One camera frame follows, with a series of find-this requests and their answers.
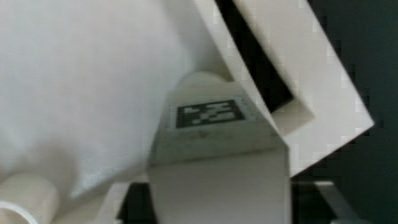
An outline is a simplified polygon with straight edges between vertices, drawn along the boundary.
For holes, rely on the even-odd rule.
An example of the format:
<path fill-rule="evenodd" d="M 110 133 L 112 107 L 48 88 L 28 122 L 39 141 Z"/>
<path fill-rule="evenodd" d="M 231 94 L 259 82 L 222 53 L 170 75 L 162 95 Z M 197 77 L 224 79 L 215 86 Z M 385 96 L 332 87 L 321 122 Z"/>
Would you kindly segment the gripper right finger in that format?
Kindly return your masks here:
<path fill-rule="evenodd" d="M 291 183 L 293 224 L 373 224 L 357 214 L 332 181 Z"/>

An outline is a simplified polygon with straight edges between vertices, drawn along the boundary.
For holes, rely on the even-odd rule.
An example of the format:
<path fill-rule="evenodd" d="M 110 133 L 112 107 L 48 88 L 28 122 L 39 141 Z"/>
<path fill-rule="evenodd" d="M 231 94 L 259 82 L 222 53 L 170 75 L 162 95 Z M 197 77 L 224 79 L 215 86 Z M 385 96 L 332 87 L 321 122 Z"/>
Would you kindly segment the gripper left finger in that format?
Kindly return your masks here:
<path fill-rule="evenodd" d="M 94 224 L 156 224 L 149 184 L 146 182 L 112 185 Z"/>

